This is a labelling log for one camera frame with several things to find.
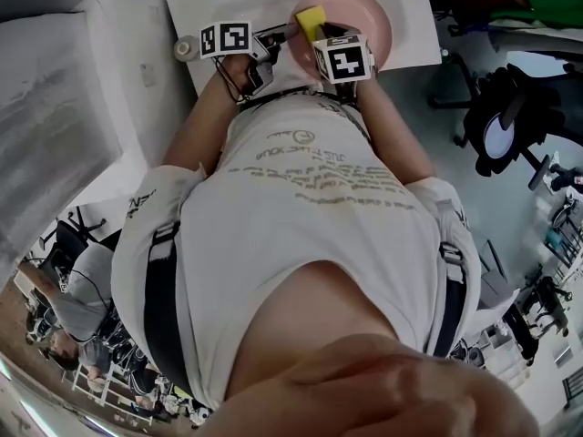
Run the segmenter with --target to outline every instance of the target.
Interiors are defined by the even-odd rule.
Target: black strap
[[[296,92],[307,91],[308,89],[309,89],[308,86],[295,87],[294,89],[288,89],[288,90],[281,91],[281,92],[275,92],[275,93],[269,94],[267,96],[263,96],[263,97],[259,97],[259,98],[254,98],[252,100],[249,100],[248,102],[245,102],[241,106],[240,111],[241,112],[244,112],[245,110],[249,110],[250,108],[263,107],[264,105],[269,104],[273,100],[277,100],[279,98],[289,96],[290,94],[294,94]],[[351,101],[351,102],[342,102],[342,100],[341,100],[340,97],[336,96],[335,94],[333,94],[331,92],[315,92],[315,93],[313,93],[311,95],[317,95],[317,96],[321,96],[321,97],[327,97],[330,100],[333,100],[334,102],[338,102],[339,104],[347,105],[349,107],[352,107],[357,112],[360,112],[361,111],[360,108],[358,107],[358,104],[356,104],[355,102],[353,102],[353,101]]]
[[[146,271],[144,332],[156,366],[175,385],[192,395],[186,372],[176,311],[176,237],[180,222],[157,230]]]
[[[462,319],[467,283],[462,252],[448,243],[439,249],[447,266],[444,318],[435,344],[434,356],[445,358],[454,346],[455,333]]]

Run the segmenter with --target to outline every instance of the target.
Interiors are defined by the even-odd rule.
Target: table
[[[195,36],[212,21],[251,20],[253,31],[287,23],[300,0],[167,0],[179,37]],[[429,0],[376,0],[393,27],[393,49],[381,68],[436,65],[441,54]],[[188,62],[197,92],[207,84],[215,66],[210,60]],[[287,45],[274,67],[276,81],[260,92],[267,96],[284,89],[315,84],[292,59]]]

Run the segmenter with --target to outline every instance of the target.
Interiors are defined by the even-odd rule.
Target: cable
[[[223,81],[225,82],[225,86],[227,87],[227,91],[229,91],[230,98],[232,98],[236,104],[239,104],[240,102],[248,102],[251,98],[240,91],[240,89],[233,81],[232,77],[230,77],[229,73],[225,69],[225,66],[222,64],[222,60],[219,59],[217,56],[214,56],[212,58],[212,61],[214,62],[217,71],[222,76]],[[231,87],[233,87],[237,91],[240,100],[238,98],[235,98],[235,96],[230,92]]]
[[[434,11],[434,18],[437,21],[442,21],[444,19],[446,19],[448,16],[453,16],[454,14],[452,13],[451,10],[438,10],[438,11]]]
[[[31,259],[25,259],[26,262],[29,262],[30,260],[42,260],[43,262],[46,261],[46,258],[31,258]],[[103,304],[103,307],[108,310],[109,306],[106,304],[106,302],[103,300],[103,297],[101,296],[101,293],[99,292],[99,288],[97,287],[97,285],[94,283],[94,281],[92,279],[90,279],[87,275],[85,275],[84,273],[79,272],[78,270],[75,269],[71,269],[71,272],[75,272],[78,273],[80,276],[84,277],[85,279],[87,279],[89,281],[89,283],[91,283],[91,285],[93,285],[93,288],[95,288],[95,291],[97,293],[97,295],[99,296],[99,299],[101,300],[101,303]]]

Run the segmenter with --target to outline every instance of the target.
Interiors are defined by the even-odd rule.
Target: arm
[[[557,295],[561,295],[563,298],[565,298],[565,300],[570,301],[573,299],[573,293],[571,293],[570,291],[564,291],[561,288],[559,288],[557,285],[555,285],[554,283],[551,285],[551,289],[553,291],[555,291],[555,293]]]
[[[356,86],[358,107],[378,158],[404,185],[435,175],[425,150],[375,78]]]
[[[551,330],[554,326],[557,326],[557,334],[560,332],[560,328],[557,325],[557,321],[553,320],[551,323],[547,324],[540,335],[538,335],[538,339],[542,339],[545,335],[548,334],[548,331]]]
[[[95,379],[98,379],[99,377],[101,377],[101,375],[102,375],[102,372],[98,367],[87,366],[87,380],[88,381],[94,381]]]
[[[32,265],[30,262],[21,262],[18,264],[18,270],[35,285],[35,287],[43,293],[50,301],[60,293],[50,278],[40,269]]]
[[[242,90],[247,84],[247,56],[228,56],[223,61],[227,73]],[[239,112],[239,93],[227,85],[219,73],[215,73],[205,86],[184,126],[174,137],[163,165],[173,165],[196,171],[202,164],[209,174],[217,166],[220,149],[227,137],[230,122]]]

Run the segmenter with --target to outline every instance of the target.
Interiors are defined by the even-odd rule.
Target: black and white marker cube
[[[219,21],[200,30],[200,58],[251,54],[253,33],[250,21]]]
[[[312,42],[318,70],[332,84],[370,79],[374,58],[362,34]]]

